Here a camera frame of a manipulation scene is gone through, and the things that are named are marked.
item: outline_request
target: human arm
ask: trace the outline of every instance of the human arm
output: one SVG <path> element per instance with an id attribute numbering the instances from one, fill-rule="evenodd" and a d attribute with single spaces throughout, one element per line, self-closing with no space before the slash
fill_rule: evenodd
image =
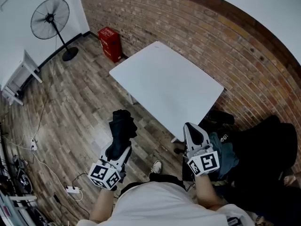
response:
<path id="1" fill-rule="evenodd" d="M 206 209 L 218 210 L 225 204 L 216 194 L 208 175 L 195 177 L 198 204 Z"/>
<path id="2" fill-rule="evenodd" d="M 98 224 L 108 220 L 113 211 L 113 199 L 114 191 L 102 189 L 99 193 L 97 202 L 90 213 L 89 220 Z"/>

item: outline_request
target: fan base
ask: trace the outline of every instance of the fan base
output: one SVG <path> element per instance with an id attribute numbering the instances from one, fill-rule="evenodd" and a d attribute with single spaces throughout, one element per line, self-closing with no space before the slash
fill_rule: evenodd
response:
<path id="1" fill-rule="evenodd" d="M 63 54 L 63 61 L 69 61 L 69 60 L 72 60 L 76 55 L 77 53 L 79 52 L 79 49 L 77 47 L 72 47 L 72 48 L 69 48 L 69 51 L 65 51 L 64 54 Z"/>

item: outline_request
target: floor outlet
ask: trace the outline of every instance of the floor outlet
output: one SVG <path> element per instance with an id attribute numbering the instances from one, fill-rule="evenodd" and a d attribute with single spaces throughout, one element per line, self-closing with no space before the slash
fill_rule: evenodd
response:
<path id="1" fill-rule="evenodd" d="M 70 193 L 70 194 L 79 194 L 79 188 L 78 187 L 72 187 L 72 186 L 67 186 L 66 187 L 66 192 Z"/>
<path id="2" fill-rule="evenodd" d="M 38 149 L 37 142 L 35 139 L 32 139 L 31 147 L 33 151 L 36 151 Z"/>

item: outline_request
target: shoe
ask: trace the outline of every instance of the shoe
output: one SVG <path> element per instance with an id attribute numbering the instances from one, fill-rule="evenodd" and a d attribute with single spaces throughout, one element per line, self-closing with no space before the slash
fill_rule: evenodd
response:
<path id="1" fill-rule="evenodd" d="M 154 165 L 151 168 L 151 172 L 150 173 L 157 173 L 160 174 L 162 171 L 162 161 L 157 160 Z"/>

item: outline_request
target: white wall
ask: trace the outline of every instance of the white wall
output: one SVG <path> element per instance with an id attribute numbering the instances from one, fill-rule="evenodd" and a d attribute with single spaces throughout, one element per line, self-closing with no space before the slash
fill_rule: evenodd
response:
<path id="1" fill-rule="evenodd" d="M 40 40 L 32 34 L 30 27 L 33 12 L 43 1 L 45 0 L 8 0 L 3 5 L 3 11 L 0 11 L 0 84 L 16 47 L 24 48 L 37 65 L 55 51 L 55 37 Z M 79 33 L 88 32 L 89 27 L 80 0 L 66 2 L 70 16 L 61 36 L 64 41 L 69 41 Z M 57 38 L 57 48 L 60 46 L 62 43 Z"/>
<path id="2" fill-rule="evenodd" d="M 267 27 L 301 64 L 301 0 L 225 0 Z"/>

